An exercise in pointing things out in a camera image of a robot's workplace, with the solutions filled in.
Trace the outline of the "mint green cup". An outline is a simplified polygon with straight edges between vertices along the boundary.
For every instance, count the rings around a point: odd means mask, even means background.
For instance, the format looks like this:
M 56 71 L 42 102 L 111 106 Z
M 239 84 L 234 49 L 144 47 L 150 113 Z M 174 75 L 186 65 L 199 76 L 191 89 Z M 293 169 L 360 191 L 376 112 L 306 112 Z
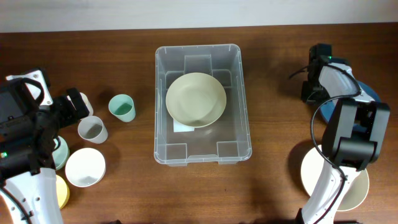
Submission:
M 129 95 L 120 94 L 112 97 L 108 109 L 122 122 L 130 122 L 136 117 L 134 101 Z

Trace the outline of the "light grey cup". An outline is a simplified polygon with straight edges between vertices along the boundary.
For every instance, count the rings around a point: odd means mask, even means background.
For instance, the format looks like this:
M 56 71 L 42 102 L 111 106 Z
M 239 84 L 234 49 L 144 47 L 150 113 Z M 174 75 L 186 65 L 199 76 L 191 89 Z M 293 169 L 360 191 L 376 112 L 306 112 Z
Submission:
M 78 125 L 78 134 L 84 140 L 95 144 L 102 144 L 108 138 L 108 131 L 97 116 L 83 118 Z

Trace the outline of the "cream bowl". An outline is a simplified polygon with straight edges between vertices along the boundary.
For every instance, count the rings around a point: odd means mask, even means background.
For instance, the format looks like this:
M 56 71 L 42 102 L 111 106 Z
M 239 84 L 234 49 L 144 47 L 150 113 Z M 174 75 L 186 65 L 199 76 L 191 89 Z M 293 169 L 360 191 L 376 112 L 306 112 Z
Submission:
M 318 182 L 323 168 L 323 159 L 315 148 L 309 150 L 304 156 L 300 176 L 306 193 L 311 196 Z M 369 176 L 367 170 L 362 170 L 355 180 L 348 184 L 349 189 L 343 197 L 338 212 L 347 212 L 360 206 L 369 192 Z
M 169 115 L 186 126 L 204 128 L 223 114 L 227 103 L 222 84 L 206 73 L 187 73 L 167 90 L 165 104 Z

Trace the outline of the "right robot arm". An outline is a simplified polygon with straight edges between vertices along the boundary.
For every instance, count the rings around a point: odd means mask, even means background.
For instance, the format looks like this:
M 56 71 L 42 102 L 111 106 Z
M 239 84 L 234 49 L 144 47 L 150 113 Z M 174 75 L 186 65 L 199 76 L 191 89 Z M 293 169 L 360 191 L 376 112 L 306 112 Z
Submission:
M 334 104 L 322 136 L 314 148 L 323 159 L 320 177 L 296 223 L 333 223 L 343 197 L 368 164 L 379 158 L 390 107 L 376 101 L 359 85 L 346 59 L 334 57 L 330 44 L 310 47 L 301 99 L 321 109 Z

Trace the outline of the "dark blue bowl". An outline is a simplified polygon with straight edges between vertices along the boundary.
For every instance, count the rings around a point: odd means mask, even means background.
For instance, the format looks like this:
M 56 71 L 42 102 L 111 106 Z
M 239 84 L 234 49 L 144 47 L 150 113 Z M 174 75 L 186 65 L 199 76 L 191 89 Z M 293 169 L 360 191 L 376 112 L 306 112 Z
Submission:
M 361 81 L 358 81 L 358 84 L 376 102 L 381 102 L 379 95 L 370 86 L 368 86 L 367 84 L 365 84 Z M 327 104 L 323 105 L 320 108 L 321 116 L 325 120 L 326 123 L 329 122 L 334 109 L 335 109 L 335 104 L 333 102 L 328 102 Z M 353 130 L 359 131 L 359 132 L 365 132 L 366 128 L 364 126 L 361 126 L 360 124 L 355 123 L 353 126 Z

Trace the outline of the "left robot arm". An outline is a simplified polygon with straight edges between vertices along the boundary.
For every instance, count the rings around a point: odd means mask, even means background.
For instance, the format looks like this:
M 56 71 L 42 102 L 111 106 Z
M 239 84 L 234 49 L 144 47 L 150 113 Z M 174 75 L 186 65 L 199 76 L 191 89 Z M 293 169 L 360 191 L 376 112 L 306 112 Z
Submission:
M 58 131 L 89 111 L 76 88 L 41 108 L 44 94 L 34 98 L 29 85 L 45 88 L 29 78 L 1 85 L 1 195 L 14 223 L 62 223 L 52 153 Z

